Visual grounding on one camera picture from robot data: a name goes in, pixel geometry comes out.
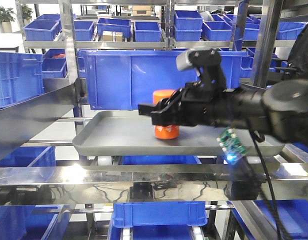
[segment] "blue storage crate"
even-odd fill
[[[261,17],[260,16],[255,16],[254,14],[250,14],[249,18],[252,19],[255,24],[261,23]]]
[[[97,5],[98,10],[107,10],[108,6],[107,5]]]
[[[232,22],[233,21],[233,19],[234,19],[234,14],[224,14],[224,20],[226,21],[226,22]],[[246,23],[247,24],[253,24],[254,23],[254,21],[251,19],[251,18],[249,18],[248,16],[246,17]]]
[[[62,205],[37,205],[35,209],[61,211]],[[61,216],[59,213],[32,213],[25,220],[26,235],[21,240],[62,239],[69,221],[68,212],[63,212]]]
[[[136,42],[160,42],[162,29],[158,22],[135,22]]]
[[[201,30],[203,18],[198,11],[176,10],[174,22],[177,30]]]
[[[45,58],[42,73],[44,79],[65,78],[66,58]]]
[[[14,167],[55,167],[54,146],[19,147],[0,160],[0,168]]]
[[[108,240],[120,240],[121,228],[114,227],[112,221],[108,228]],[[135,226],[133,240],[193,240],[187,225]]]
[[[43,55],[43,59],[51,59],[55,55],[59,55],[59,54],[65,54],[65,49],[51,48]]]
[[[178,30],[174,27],[174,37],[178,42],[199,41],[202,35],[201,30]]]
[[[123,165],[157,165],[157,164],[201,164],[197,156],[177,155],[139,155],[123,156]]]
[[[218,14],[211,14],[212,18],[214,19],[214,21],[217,21],[217,22],[223,22],[225,21],[224,18]]]
[[[155,225],[203,226],[207,223],[204,201],[115,203],[116,228]]]
[[[83,57],[78,57],[77,61],[78,61],[78,68],[79,68],[79,76],[81,78],[86,78],[84,58]]]
[[[0,206],[0,240],[20,240],[26,234],[25,220],[35,206]]]
[[[93,21],[74,21],[76,41],[91,41],[94,33]]]
[[[54,20],[58,21],[57,32],[62,30],[62,22],[60,14],[42,14],[36,18],[37,20]]]
[[[60,32],[59,21],[34,20],[24,28],[28,41],[53,41]]]
[[[0,52],[0,108],[44,93],[42,54]]]
[[[253,57],[245,56],[242,58],[242,65],[240,69],[241,78],[250,78],[252,75]]]
[[[259,36],[260,25],[246,23],[243,40],[257,40]]]
[[[295,40],[305,27],[302,22],[280,22],[278,26],[277,40]]]
[[[255,201],[267,219],[275,226],[272,214],[263,201]],[[277,210],[286,230],[294,239],[308,239],[308,201],[304,199],[277,201]]]
[[[232,26],[225,21],[205,21],[202,25],[203,35],[210,41],[229,41]]]
[[[82,51],[91,109],[137,109],[138,104],[151,103],[156,90],[178,89],[187,82],[196,81],[195,70],[177,69],[176,57],[181,53],[183,51]],[[227,87],[237,88],[242,57],[248,53],[221,52],[221,55]]]
[[[131,20],[100,18],[97,21],[97,33],[103,35],[103,31],[123,33],[125,38],[131,37]]]

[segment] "metal pole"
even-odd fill
[[[265,88],[284,0],[264,0],[251,82]]]
[[[23,12],[22,12],[22,5],[20,4],[19,0],[15,1],[15,7],[16,7],[16,18],[18,21],[18,25],[19,25],[19,29],[20,32],[22,34],[22,37],[25,37],[25,33],[24,33],[24,22],[23,22]],[[30,50],[28,48],[24,49],[26,53],[29,53]]]
[[[242,51],[249,2],[250,0],[236,0],[235,2],[232,36],[229,42],[230,50]]]

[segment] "metal shelving rack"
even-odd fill
[[[240,3],[263,4],[268,9],[267,15],[263,16],[260,26],[260,34],[257,42],[243,42],[245,47],[255,46],[256,53],[253,66],[252,79],[258,86],[262,86],[266,80],[267,70],[269,68],[272,57],[273,47],[290,47],[293,41],[275,40],[276,30],[279,18],[284,21],[308,21],[308,0],[16,0],[17,17],[22,19],[20,15],[21,4],[59,4],[61,12],[61,22],[63,25],[64,41],[55,42],[31,42],[25,41],[26,48],[65,48],[66,60],[68,64],[68,82],[63,80],[54,80],[45,82],[45,89],[49,91],[41,96],[18,103],[11,107],[0,110],[0,159],[18,148],[19,146],[68,146],[69,141],[32,141],[29,140],[44,130],[52,123],[58,122],[75,122],[76,132],[79,132],[84,122],[89,121],[82,114],[82,97],[86,90],[81,79],[78,78],[77,68],[77,48],[104,48],[104,49],[125,49],[127,46],[116,45],[115,42],[79,42],[75,41],[75,33],[73,31],[72,4],[125,4],[125,5],[161,5],[165,7],[165,32],[167,41],[163,42],[157,48],[224,48],[234,43],[231,41],[216,42],[175,42],[171,39],[171,30],[173,29],[174,5],[235,5],[237,8]],[[147,43],[129,42],[131,48],[148,48]],[[74,110],[74,118],[61,118],[65,113]],[[288,155],[295,161],[298,157],[293,155],[291,151]],[[259,171],[260,166],[254,165],[255,171]],[[273,174],[274,189],[277,190],[276,198],[283,199],[308,199],[304,196],[302,188],[308,187],[308,164],[306,163],[271,163],[268,165],[270,171],[279,169],[289,173],[294,168],[302,169],[306,175],[295,177],[292,172],[284,176]],[[40,168],[0,168],[0,205],[7,202],[11,205],[39,205],[39,204],[71,204],[68,210],[71,214],[84,213],[88,214],[87,222],[89,229],[93,227],[93,213],[111,212],[110,210],[93,208],[94,203],[108,203],[116,199],[117,194],[124,196],[118,202],[126,202],[129,200],[127,193],[134,184],[138,183],[178,183],[187,185],[191,191],[182,198],[177,193],[169,195],[170,199],[190,200],[201,196],[205,201],[211,201],[211,205],[207,205],[206,209],[213,214],[210,215],[209,225],[205,231],[212,232],[214,236],[209,239],[221,239],[220,236],[212,231],[213,218],[215,219],[216,210],[229,210],[236,208],[242,214],[242,218],[248,226],[251,233],[257,239],[274,239],[275,230],[272,228],[264,229],[266,226],[265,219],[257,212],[256,208],[251,204],[242,204],[242,202],[233,202],[233,205],[217,205],[218,201],[226,201],[228,197],[224,190],[228,187],[230,181],[241,180],[232,179],[229,176],[230,168],[228,165],[201,165],[187,166],[186,169],[177,166],[157,165],[148,169],[142,166],[133,165],[112,165],[112,166],[83,166],[83,167],[47,167],[44,170]],[[204,193],[197,185],[209,183]],[[55,196],[51,199],[51,189],[64,188],[64,195]],[[98,189],[102,189],[105,194],[101,195]],[[30,193],[30,198],[22,198]],[[146,201],[155,201],[150,196],[144,197]],[[85,209],[73,209],[74,204],[86,204]],[[233,233],[233,215],[228,216],[226,228],[224,230],[223,239],[231,239]]]

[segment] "orange object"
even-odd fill
[[[175,90],[165,89],[153,92],[153,103],[157,104],[161,99],[169,98]],[[155,137],[168,140],[175,139],[180,135],[180,127],[177,125],[155,126]]]

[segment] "black cable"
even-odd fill
[[[262,190],[261,187],[259,188],[259,191],[260,191],[260,196],[263,199],[266,207],[269,209],[270,213],[274,217],[275,225],[276,225],[276,232],[277,232],[277,239],[278,240],[282,239],[282,236],[281,236],[281,232],[282,232],[283,235],[284,235],[284,239],[293,240],[290,233],[286,230],[286,228],[284,227],[284,225],[282,224],[282,222],[280,220],[280,216],[279,216],[279,212],[278,212],[278,204],[277,204],[277,201],[276,201],[276,198],[275,198],[274,189],[273,189],[272,181],[271,181],[271,178],[270,178],[270,174],[269,174],[268,168],[266,166],[265,160],[262,156],[262,153],[260,151],[260,148],[259,148],[259,146],[256,142],[255,133],[252,132],[250,129],[248,131],[249,131],[250,137],[253,141],[253,144],[255,146],[256,152],[259,156],[260,162],[263,166],[264,173],[265,173],[265,176],[266,176],[266,180],[267,180],[267,183],[268,183],[268,188],[269,188],[270,196],[271,196],[271,199],[272,199],[272,204],[270,204],[269,200],[267,199],[267,197],[266,197],[266,195],[265,195],[265,193],[264,193],[264,191]]]

